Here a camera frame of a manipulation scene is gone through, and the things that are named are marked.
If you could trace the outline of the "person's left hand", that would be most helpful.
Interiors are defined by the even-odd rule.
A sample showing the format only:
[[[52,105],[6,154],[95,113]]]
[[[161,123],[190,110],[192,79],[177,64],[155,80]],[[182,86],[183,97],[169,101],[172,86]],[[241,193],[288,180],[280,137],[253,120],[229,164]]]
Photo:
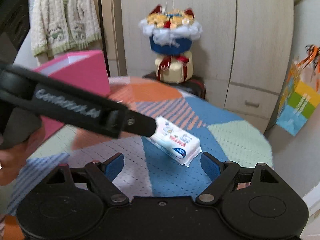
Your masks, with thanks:
[[[27,141],[13,148],[1,150],[1,186],[8,185],[17,178],[27,159],[42,144],[45,135],[45,127],[42,125]]]

